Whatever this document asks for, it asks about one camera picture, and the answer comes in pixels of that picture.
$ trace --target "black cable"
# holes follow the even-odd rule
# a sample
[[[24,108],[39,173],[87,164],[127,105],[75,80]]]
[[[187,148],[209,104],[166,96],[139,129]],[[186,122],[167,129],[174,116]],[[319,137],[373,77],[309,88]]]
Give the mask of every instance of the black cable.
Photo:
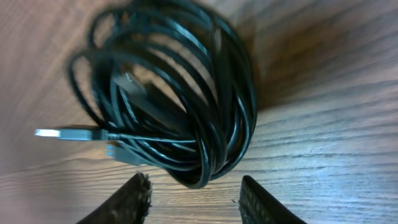
[[[95,33],[109,16],[114,18],[112,33],[97,44]],[[147,38],[152,34],[166,35],[188,49],[213,79],[216,96],[191,62]],[[204,99],[156,52],[184,68]],[[89,61],[101,116],[90,107],[76,81],[74,64],[81,58]],[[140,65],[162,78],[185,110],[156,86],[127,81],[126,65]],[[192,189],[225,175],[245,154],[257,118],[252,76],[248,53],[231,26],[209,9],[184,0],[135,0],[108,8],[90,27],[88,49],[72,57],[68,66],[68,78],[81,106],[97,129],[106,131],[99,140],[116,140],[120,150],[164,168]],[[94,140],[93,134],[86,134],[81,140]]]

